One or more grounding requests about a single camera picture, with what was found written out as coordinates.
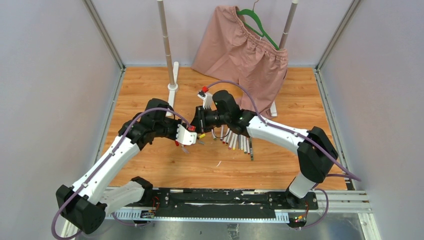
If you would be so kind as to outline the green cap white marker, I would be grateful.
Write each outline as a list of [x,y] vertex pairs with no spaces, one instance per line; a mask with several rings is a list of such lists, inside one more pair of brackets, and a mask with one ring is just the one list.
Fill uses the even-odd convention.
[[242,137],[241,144],[242,144],[243,152],[247,154],[248,153],[247,138],[244,135],[242,135],[241,137]]
[[212,134],[213,140],[216,141],[217,140],[217,137],[215,135],[214,129],[211,130],[211,134]]

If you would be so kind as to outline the clear pen cap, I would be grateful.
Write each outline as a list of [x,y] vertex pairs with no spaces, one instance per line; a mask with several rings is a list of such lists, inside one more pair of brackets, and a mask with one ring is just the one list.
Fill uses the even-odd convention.
[[188,151],[188,149],[184,146],[181,147],[181,149],[183,150],[184,153],[189,154],[190,152]]

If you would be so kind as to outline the purple cap white marker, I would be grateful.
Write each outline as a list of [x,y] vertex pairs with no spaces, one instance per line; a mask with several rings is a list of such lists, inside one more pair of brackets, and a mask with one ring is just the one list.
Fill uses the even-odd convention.
[[229,148],[230,150],[232,150],[232,149],[233,149],[234,139],[235,139],[235,134],[232,132],[232,133],[231,133],[231,136],[230,136],[230,140],[229,140],[229,142],[228,142],[228,148]]

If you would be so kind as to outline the yellow cap white marker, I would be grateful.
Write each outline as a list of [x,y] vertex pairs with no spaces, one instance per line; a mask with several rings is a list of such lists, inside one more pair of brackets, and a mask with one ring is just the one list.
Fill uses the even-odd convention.
[[232,145],[231,145],[232,150],[235,150],[237,148],[237,140],[238,140],[238,135],[234,133],[233,139],[232,139]]

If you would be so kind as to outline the red cap white marker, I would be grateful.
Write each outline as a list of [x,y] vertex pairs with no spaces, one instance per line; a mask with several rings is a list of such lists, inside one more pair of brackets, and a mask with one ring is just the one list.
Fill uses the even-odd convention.
[[245,152],[250,155],[251,154],[251,150],[250,150],[250,140],[248,137],[245,138]]

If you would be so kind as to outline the grey clear-cap pen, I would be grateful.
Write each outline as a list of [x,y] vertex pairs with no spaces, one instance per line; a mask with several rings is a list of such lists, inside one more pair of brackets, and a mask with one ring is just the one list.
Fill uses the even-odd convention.
[[250,160],[254,161],[253,141],[251,137],[248,138],[248,147],[249,147],[248,150],[249,150]]

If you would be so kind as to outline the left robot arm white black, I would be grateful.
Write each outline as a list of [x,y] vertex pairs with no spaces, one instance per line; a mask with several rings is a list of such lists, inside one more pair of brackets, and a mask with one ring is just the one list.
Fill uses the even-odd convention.
[[177,113],[168,102],[153,98],[144,111],[125,122],[117,136],[100,159],[71,186],[61,185],[56,193],[58,211],[51,222],[51,233],[56,232],[59,217],[78,228],[78,234],[91,234],[106,216],[122,207],[138,203],[149,206],[154,200],[153,185],[142,177],[132,178],[124,186],[106,192],[119,171],[155,138],[166,138],[183,145],[196,142],[196,133],[190,122]]

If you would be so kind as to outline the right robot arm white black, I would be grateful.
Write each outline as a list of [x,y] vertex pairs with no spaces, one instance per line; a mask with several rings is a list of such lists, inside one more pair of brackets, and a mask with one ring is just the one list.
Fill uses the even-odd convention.
[[286,204],[292,209],[305,203],[306,194],[325,180],[338,158],[331,141],[319,127],[299,129],[265,119],[254,111],[241,109],[226,90],[214,94],[201,90],[197,96],[203,101],[196,107],[191,122],[197,133],[227,126],[236,135],[265,140],[297,155],[300,172],[285,195]]

